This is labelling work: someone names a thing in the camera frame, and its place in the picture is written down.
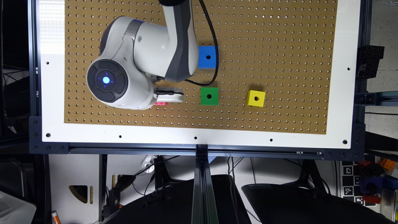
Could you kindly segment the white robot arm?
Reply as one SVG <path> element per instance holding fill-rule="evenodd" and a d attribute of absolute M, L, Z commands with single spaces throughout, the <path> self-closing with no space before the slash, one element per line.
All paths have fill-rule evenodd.
<path fill-rule="evenodd" d="M 99 57 L 86 79 L 100 102 L 115 108 L 146 110 L 156 102 L 181 103 L 183 91 L 157 86 L 182 82 L 198 66 L 198 44 L 190 1 L 161 1 L 166 25 L 121 16 L 105 30 Z"/>

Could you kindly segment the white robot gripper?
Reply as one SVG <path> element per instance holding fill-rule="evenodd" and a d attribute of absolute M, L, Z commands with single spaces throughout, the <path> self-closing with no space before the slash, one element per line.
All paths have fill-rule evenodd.
<path fill-rule="evenodd" d="M 165 103 L 181 103 L 183 102 L 184 93 L 180 88 L 175 87 L 160 87 L 158 86 L 154 93 L 157 97 L 157 102 Z"/>

